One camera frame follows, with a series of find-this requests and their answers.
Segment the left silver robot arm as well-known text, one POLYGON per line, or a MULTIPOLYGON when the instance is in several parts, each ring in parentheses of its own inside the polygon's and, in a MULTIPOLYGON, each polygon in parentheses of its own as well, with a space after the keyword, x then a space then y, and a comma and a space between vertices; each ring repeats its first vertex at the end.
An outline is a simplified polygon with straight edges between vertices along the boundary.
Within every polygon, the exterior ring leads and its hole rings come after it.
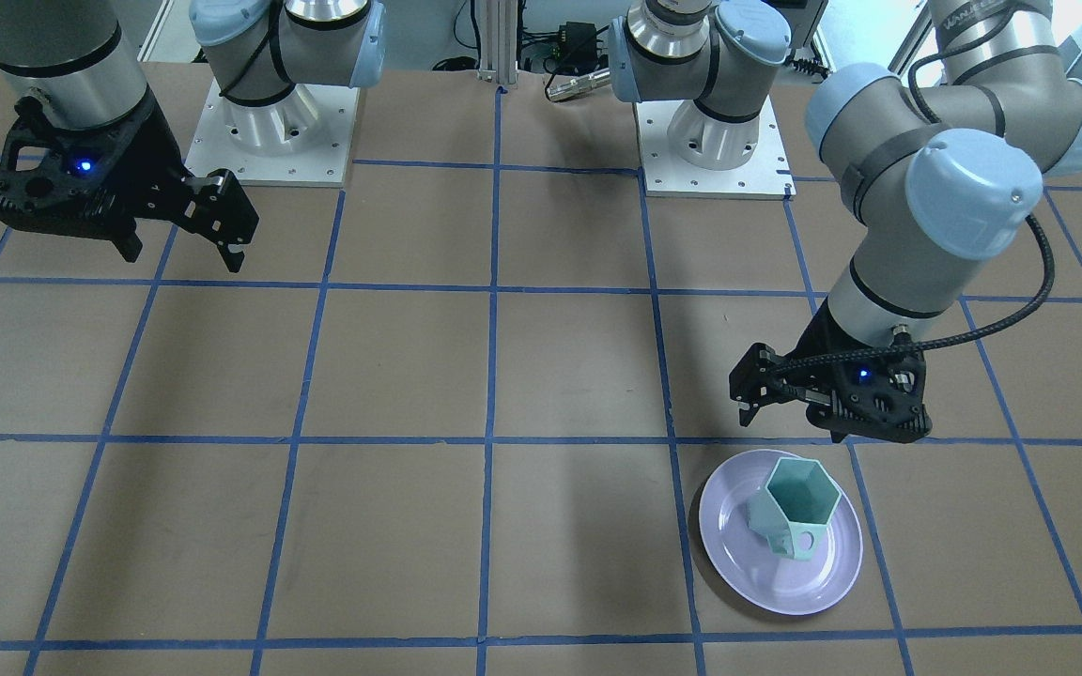
MULTIPOLYGON (((824 78, 806 133, 866 236, 793 352, 752 344, 729 376, 739 422, 799 401, 834 441, 926 437, 926 352, 1017 324, 1050 296, 1055 256, 1033 214, 1044 181, 1082 172, 1082 80, 1065 74, 1050 1, 932 1, 946 83, 857 63, 824 78), (927 339, 1026 225, 1043 282, 993 324, 927 339)), ((636 1, 607 38, 615 96, 679 101, 671 132, 694 165, 740 165, 793 44, 764 1, 636 1)))

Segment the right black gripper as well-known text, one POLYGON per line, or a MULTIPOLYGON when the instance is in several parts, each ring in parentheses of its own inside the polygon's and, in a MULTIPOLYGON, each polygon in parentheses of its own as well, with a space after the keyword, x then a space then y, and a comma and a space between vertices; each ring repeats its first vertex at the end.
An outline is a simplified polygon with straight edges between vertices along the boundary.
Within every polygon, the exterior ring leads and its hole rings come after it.
POLYGON ((18 231, 107 240, 134 264, 137 218, 164 220, 216 247, 240 273, 258 210, 227 168, 197 177, 151 91, 111 124, 60 130, 25 95, 0 159, 0 222, 18 231))

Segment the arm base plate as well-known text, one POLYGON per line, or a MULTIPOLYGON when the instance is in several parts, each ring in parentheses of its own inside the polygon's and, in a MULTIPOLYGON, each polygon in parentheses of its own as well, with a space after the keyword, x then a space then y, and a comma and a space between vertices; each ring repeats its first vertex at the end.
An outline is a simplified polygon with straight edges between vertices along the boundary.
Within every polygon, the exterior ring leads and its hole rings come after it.
POLYGON ((692 101, 634 104, 645 193, 654 197, 781 200, 796 195, 776 112, 725 123, 692 101))
POLYGON ((342 188, 361 95, 300 84, 283 101, 245 107, 211 83, 186 165, 199 176, 224 168, 245 187, 342 188))

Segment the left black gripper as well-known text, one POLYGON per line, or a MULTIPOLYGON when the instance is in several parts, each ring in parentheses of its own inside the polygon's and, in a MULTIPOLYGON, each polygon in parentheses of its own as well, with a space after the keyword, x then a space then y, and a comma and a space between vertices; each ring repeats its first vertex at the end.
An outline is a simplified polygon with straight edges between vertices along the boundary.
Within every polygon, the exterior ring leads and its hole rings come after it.
POLYGON ((894 327, 888 346, 867 346, 823 305, 790 354, 752 344, 733 368, 729 394, 743 427, 764 406, 800 401, 807 405, 808 423, 827 429, 834 445, 852 434, 914 442, 933 427, 923 403, 927 349, 905 324, 894 327))

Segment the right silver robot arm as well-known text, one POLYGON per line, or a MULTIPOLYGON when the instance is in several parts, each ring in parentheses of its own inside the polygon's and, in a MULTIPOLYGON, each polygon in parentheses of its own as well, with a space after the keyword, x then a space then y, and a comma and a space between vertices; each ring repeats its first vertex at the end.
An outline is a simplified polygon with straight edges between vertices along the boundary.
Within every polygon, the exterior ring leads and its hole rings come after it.
MULTIPOLYGON (((372 88, 385 63, 379 1, 193 1, 189 16, 230 138, 266 157, 322 133, 309 87, 372 88)), ((236 171, 185 165, 108 3, 0 1, 0 71, 17 93, 1 223, 103 240, 133 262, 137 220, 163 220, 240 271, 258 211, 236 171)))

